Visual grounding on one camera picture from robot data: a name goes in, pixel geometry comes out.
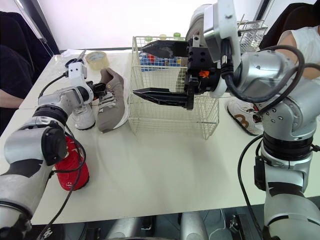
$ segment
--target white shirt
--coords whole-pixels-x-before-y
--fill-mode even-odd
[[[305,63],[320,63],[320,35],[318,33],[318,26],[303,27],[298,30],[288,30],[282,33],[278,44],[292,33],[296,42],[296,48],[299,49],[303,56]],[[320,77],[314,79],[320,85]]]

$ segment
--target orange part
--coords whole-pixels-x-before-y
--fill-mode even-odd
[[[199,72],[199,76],[203,77],[203,78],[209,78],[209,74],[210,74],[209,71],[201,71],[201,72]]]

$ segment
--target gray sneaker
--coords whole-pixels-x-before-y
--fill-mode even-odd
[[[107,133],[128,120],[129,89],[124,87],[124,79],[111,68],[104,68],[100,73],[100,83],[105,84],[106,95],[99,97],[97,126],[101,132]]]

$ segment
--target wire basket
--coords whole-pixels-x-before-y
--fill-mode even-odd
[[[158,105],[132,93],[143,88],[166,88],[171,92],[183,92],[186,67],[184,57],[159,58],[141,53],[140,48],[159,37],[135,36],[132,43],[131,93],[129,95],[129,123],[132,131],[177,133],[208,139],[219,124],[219,100],[208,93],[194,97],[193,110],[178,106]],[[167,37],[182,40],[183,37]]]
[[[241,32],[239,37],[240,52],[255,52],[268,27],[264,25],[264,20],[259,21],[241,21],[238,22],[238,30]]]

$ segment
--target tape roll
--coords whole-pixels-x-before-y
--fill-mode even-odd
[[[93,51],[87,54],[85,59],[93,70],[100,71],[109,66],[107,54],[103,51]]]

